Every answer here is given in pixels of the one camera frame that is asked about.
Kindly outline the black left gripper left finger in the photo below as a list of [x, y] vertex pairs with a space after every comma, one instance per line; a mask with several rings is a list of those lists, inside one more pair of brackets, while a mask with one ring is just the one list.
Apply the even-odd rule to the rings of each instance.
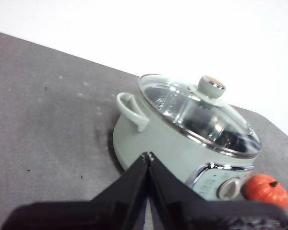
[[147, 196], [147, 153], [89, 201], [40, 202], [16, 208], [4, 230], [131, 230]]

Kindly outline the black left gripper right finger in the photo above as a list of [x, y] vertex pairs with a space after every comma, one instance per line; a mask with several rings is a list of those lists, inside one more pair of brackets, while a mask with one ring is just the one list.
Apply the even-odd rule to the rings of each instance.
[[288, 230], [286, 212], [258, 201], [207, 201], [148, 153], [150, 198], [167, 230]]

